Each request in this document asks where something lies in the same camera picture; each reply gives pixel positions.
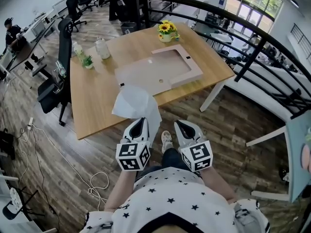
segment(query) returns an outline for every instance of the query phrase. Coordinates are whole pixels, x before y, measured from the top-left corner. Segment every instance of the white cable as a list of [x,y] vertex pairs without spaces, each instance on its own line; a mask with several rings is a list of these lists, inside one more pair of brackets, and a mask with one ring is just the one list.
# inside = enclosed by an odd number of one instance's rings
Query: white cable
[[25,140],[21,139],[21,141],[22,141],[22,142],[28,142],[28,141],[29,141],[29,132],[30,132],[30,130],[28,130],[27,141],[25,141]]
[[19,186],[19,184],[20,184],[20,182],[21,182],[21,179],[23,178],[24,174],[27,172],[28,167],[29,167],[28,156],[27,156],[27,154],[26,154],[23,150],[21,150],[21,151],[26,155],[26,158],[27,158],[27,167],[26,167],[26,170],[23,172],[23,174],[21,175],[21,177],[20,177],[20,179],[19,179],[18,186]]
[[[98,198],[99,199],[99,203],[98,203],[98,206],[97,206],[97,210],[99,211],[99,207],[101,205],[101,202],[103,202],[104,204],[106,204],[105,201],[107,201],[107,199],[104,199],[101,197],[100,193],[98,192],[97,189],[101,189],[101,190],[105,190],[108,188],[109,186],[109,177],[108,175],[105,173],[105,172],[98,172],[96,174],[94,174],[91,179],[90,179],[90,184],[91,186],[81,177],[81,175],[78,173],[78,171],[72,166],[72,164],[66,159],[66,157],[61,153],[61,151],[59,151],[59,149],[54,145],[54,143],[49,139],[49,137],[47,136],[47,134],[44,132],[44,130],[42,129],[39,129],[37,128],[34,124],[32,124],[32,126],[37,129],[37,130],[40,130],[44,133],[44,135],[47,137],[47,139],[49,140],[49,142],[51,143],[51,145],[60,153],[60,155],[67,161],[67,163],[71,166],[71,168],[78,174],[78,176],[80,177],[80,179],[88,186],[88,190],[87,190],[87,193],[88,194],[91,194],[93,195],[94,197]],[[104,175],[106,175],[107,177],[107,185],[106,187],[99,187],[99,186],[94,186],[92,184],[92,179],[97,175],[97,174],[100,174],[100,173],[103,173]]]

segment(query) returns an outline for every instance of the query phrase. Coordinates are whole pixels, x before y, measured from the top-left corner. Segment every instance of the backpack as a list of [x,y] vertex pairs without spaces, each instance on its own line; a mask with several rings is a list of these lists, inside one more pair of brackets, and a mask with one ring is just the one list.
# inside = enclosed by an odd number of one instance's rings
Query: backpack
[[4,129],[0,131],[0,150],[11,156],[11,159],[15,159],[15,150],[13,147],[14,136],[7,133],[8,130]]

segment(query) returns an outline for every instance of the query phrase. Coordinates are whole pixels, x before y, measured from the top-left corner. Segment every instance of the white tissue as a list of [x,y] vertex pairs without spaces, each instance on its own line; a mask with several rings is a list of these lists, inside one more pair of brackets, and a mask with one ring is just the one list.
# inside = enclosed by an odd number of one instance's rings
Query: white tissue
[[147,118],[150,146],[162,121],[155,98],[142,88],[126,85],[117,96],[112,114],[125,118]]

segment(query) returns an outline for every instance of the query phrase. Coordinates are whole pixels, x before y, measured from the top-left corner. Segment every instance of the flower pot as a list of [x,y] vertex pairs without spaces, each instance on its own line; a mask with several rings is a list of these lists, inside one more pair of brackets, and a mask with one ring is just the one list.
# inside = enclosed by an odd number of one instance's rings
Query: flower pot
[[171,34],[159,34],[159,40],[162,42],[170,42],[172,39]]
[[90,64],[89,66],[86,66],[86,69],[92,69],[93,68],[93,63]]

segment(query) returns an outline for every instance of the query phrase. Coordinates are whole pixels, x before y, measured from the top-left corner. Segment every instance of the trash bin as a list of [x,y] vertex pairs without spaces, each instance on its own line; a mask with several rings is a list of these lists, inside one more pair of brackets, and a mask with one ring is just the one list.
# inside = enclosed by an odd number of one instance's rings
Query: trash bin
[[121,25],[123,34],[128,34],[137,31],[137,25],[135,22],[125,22]]

